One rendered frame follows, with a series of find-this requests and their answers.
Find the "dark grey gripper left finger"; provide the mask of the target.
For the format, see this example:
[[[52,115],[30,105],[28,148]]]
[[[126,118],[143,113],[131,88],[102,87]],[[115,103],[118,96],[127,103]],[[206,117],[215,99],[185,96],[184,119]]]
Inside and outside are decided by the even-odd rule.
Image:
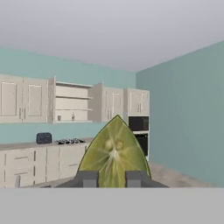
[[[98,171],[78,171],[76,176],[60,184],[59,187],[90,187],[97,188],[99,186],[99,172]]]

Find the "white base cupboards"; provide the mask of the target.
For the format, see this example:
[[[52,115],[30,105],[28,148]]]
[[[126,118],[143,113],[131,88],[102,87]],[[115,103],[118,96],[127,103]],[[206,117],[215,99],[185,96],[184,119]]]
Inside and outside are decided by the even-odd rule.
[[[88,143],[52,144],[0,150],[0,188],[34,186],[74,177]]]

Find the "dark blue toaster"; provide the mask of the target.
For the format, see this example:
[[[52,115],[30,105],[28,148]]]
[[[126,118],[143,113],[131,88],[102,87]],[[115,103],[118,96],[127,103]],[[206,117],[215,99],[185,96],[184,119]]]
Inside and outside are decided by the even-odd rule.
[[[41,132],[36,135],[37,144],[50,144],[52,140],[53,138],[50,132]]]

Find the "white wall cupboards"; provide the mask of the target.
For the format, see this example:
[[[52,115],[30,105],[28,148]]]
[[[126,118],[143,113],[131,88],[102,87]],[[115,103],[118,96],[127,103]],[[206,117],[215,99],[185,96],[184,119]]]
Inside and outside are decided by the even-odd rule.
[[[0,73],[0,123],[102,123],[116,115],[149,116],[150,92]]]

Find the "black built-in oven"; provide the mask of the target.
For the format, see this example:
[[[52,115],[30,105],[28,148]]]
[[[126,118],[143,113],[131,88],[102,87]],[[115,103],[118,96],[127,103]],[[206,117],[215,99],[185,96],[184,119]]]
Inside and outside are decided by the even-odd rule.
[[[148,135],[147,134],[135,134],[137,141],[139,142],[144,155],[148,156]]]

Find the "black hob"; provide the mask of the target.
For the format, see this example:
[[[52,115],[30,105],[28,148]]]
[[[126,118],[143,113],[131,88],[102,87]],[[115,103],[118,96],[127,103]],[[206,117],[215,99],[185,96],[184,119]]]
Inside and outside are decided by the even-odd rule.
[[[56,144],[84,144],[86,141],[79,138],[67,138],[54,141]]]

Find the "black microwave oven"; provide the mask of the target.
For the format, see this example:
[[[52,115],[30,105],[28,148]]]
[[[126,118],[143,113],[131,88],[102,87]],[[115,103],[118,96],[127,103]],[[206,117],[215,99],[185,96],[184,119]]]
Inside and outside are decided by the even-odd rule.
[[[141,131],[149,129],[149,117],[148,116],[130,116],[129,128],[132,131]]]

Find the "green lemon wedge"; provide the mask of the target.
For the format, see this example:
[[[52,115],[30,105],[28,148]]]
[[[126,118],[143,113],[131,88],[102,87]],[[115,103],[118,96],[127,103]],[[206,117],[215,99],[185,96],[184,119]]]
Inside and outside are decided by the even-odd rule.
[[[95,136],[80,161],[78,171],[99,172],[99,187],[125,187],[125,172],[146,172],[144,151],[127,123],[113,117]]]

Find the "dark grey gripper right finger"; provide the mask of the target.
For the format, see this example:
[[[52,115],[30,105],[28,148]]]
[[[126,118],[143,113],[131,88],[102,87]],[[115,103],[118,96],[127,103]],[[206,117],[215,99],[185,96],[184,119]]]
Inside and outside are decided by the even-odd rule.
[[[128,188],[130,187],[166,188],[166,185],[151,179],[146,171],[126,171],[125,186]]]

